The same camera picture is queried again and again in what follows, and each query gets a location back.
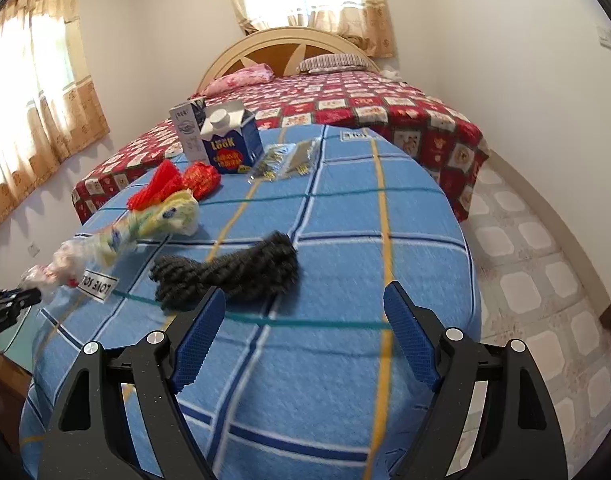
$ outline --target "black yarn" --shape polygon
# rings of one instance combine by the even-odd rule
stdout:
[[[211,262],[161,256],[150,278],[159,282],[156,300],[162,308],[183,309],[218,286],[229,300],[255,301],[283,294],[298,279],[296,250],[290,238],[274,231],[255,246],[224,254]]]

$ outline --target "red checkered bedspread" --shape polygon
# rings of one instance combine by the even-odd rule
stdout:
[[[207,104],[241,99],[258,129],[297,124],[368,127],[408,153],[439,183],[459,221],[467,218],[476,176],[488,158],[481,131],[421,90],[371,72],[297,75],[239,88]],[[72,192],[81,222],[131,182],[181,153],[170,120],[97,166]]]

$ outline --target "metal screw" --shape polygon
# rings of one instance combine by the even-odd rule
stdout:
[[[97,350],[98,350],[98,343],[94,341],[92,341],[91,343],[87,343],[87,345],[83,347],[83,351],[87,355],[92,355],[93,353],[96,353]]]
[[[514,350],[514,352],[525,351],[525,343],[521,341],[521,339],[512,339],[512,342],[509,344],[509,346],[512,350]]]
[[[147,335],[147,342],[151,345],[156,345],[165,339],[165,334],[163,332],[150,332]]]
[[[451,341],[460,341],[463,339],[463,332],[461,332],[458,328],[448,328],[445,331],[445,335]]]

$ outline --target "box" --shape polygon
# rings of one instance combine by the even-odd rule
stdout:
[[[190,162],[210,164],[205,146],[201,140],[201,127],[205,122],[205,99],[191,99],[170,110],[170,118],[176,128],[178,140]]]
[[[263,155],[254,114],[242,101],[205,108],[201,138],[210,164],[219,173],[248,173]]]

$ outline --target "wooden headboard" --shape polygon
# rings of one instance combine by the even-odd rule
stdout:
[[[207,69],[196,91],[201,92],[214,79],[256,63],[267,63],[277,76],[294,75],[303,59],[319,54],[357,54],[375,72],[379,71],[359,47],[331,32],[308,27],[268,28],[237,41],[221,54]]]

